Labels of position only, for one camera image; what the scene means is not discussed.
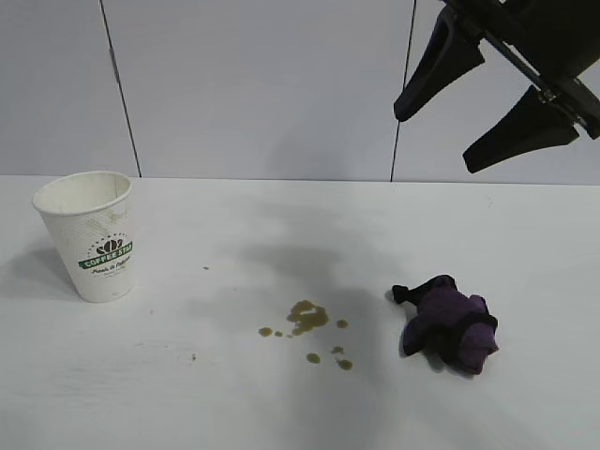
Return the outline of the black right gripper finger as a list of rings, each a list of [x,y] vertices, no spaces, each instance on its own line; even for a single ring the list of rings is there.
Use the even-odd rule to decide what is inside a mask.
[[[422,59],[394,103],[399,122],[410,120],[445,87],[485,63],[481,36],[464,27],[465,19],[452,9],[438,15]]]
[[[478,173],[510,158],[567,145],[578,137],[570,118],[544,102],[541,93],[530,86],[506,116],[463,153],[463,159],[470,173]]]

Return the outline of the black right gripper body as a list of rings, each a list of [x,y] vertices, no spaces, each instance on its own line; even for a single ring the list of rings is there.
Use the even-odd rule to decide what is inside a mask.
[[[540,89],[542,99],[599,137],[599,98],[579,78],[599,60],[599,3],[449,1]]]

